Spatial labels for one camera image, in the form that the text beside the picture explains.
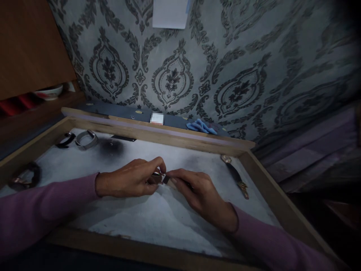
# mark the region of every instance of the hand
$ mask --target hand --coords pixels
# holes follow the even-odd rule
[[[152,195],[158,185],[152,180],[153,172],[166,172],[164,161],[157,157],[147,162],[135,159],[129,164],[113,172],[98,174],[95,189],[98,196],[114,196],[117,198]]]
[[[230,203],[220,197],[207,174],[177,169],[167,172],[167,175],[201,217],[222,231],[233,233],[237,230],[236,212]],[[192,190],[184,181],[190,183]]]

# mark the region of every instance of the right hand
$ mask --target right hand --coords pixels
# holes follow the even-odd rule
[[[178,191],[201,217],[222,231],[233,233],[238,228],[238,217],[230,203],[225,202],[204,172],[177,169],[167,172]],[[184,182],[190,183],[192,190]]]

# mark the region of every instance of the forearm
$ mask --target forearm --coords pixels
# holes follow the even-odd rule
[[[233,207],[238,216],[238,229],[233,234],[234,238],[272,270],[337,270],[330,259],[284,230],[265,224]]]
[[[0,198],[0,261],[36,243],[64,216],[99,198],[96,176],[51,183]]]

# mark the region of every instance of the patterned wallpaper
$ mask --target patterned wallpaper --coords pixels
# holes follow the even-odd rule
[[[152,27],[152,0],[49,0],[89,99],[218,122],[260,145],[358,92],[359,42],[337,2],[193,0],[175,30]]]

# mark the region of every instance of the wooden shelf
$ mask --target wooden shelf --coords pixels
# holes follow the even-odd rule
[[[47,123],[61,113],[62,107],[73,107],[83,101],[83,92],[64,91],[56,100],[45,101],[22,114],[1,119],[0,144]]]

